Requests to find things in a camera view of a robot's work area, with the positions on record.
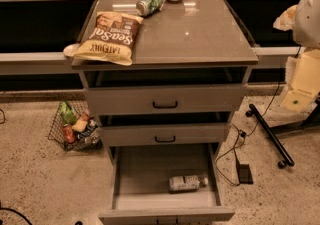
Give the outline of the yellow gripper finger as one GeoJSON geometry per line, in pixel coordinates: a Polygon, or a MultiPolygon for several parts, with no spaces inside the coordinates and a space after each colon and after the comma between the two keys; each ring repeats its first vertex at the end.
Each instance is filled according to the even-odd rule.
{"type": "Polygon", "coordinates": [[[275,29],[281,31],[288,31],[293,28],[294,17],[296,13],[296,5],[286,9],[273,23],[275,29]]]}

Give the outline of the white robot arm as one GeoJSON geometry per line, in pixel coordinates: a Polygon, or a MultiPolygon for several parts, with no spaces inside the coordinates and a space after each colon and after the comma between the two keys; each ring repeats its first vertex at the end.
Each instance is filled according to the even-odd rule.
{"type": "Polygon", "coordinates": [[[273,23],[275,29],[291,30],[295,43],[304,48],[286,63],[286,88],[282,105],[300,112],[320,92],[320,0],[300,0],[285,10],[273,23]]]}

